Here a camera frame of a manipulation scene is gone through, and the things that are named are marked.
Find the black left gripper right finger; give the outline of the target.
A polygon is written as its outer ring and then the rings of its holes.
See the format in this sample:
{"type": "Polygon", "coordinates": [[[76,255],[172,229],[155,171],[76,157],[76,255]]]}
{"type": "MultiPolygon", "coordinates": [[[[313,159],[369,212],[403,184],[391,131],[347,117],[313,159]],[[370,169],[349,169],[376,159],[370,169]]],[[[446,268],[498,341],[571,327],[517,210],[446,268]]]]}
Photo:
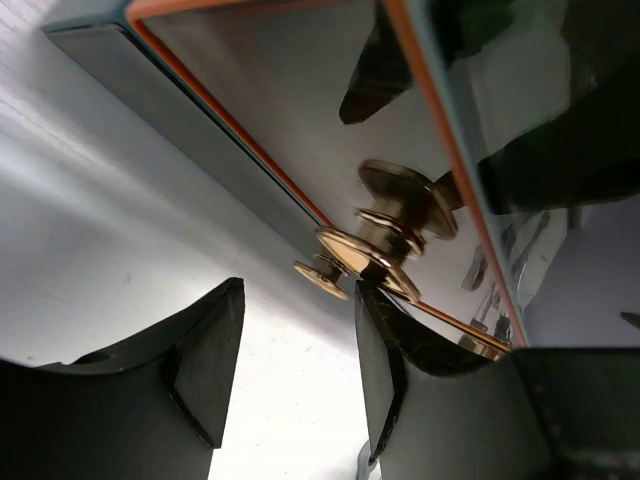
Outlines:
{"type": "Polygon", "coordinates": [[[635,479],[639,352],[525,348],[491,360],[360,281],[369,463],[385,479],[635,479]]]}

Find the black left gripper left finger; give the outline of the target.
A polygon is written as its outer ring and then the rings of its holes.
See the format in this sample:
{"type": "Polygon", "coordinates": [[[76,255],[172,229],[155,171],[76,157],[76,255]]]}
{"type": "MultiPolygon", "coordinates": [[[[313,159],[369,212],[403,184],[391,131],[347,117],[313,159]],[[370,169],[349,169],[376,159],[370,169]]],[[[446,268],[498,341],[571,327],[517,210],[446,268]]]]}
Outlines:
{"type": "Polygon", "coordinates": [[[205,479],[220,448],[245,314],[232,277],[70,364],[1,364],[5,479],[205,479]]]}

